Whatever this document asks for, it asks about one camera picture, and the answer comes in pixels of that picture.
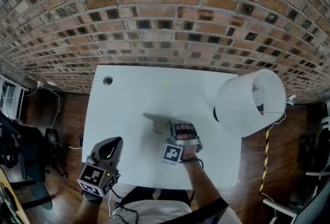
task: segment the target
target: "hand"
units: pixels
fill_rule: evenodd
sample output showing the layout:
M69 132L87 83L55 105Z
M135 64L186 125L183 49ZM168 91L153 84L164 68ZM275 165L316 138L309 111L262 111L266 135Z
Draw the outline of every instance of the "hand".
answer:
M177 124L175 125L176 130L191 130L193 129L189 124ZM194 139L194 135L182 134L178 135L177 139ZM183 150L183 160L197 159L196 156L197 145L184 146Z

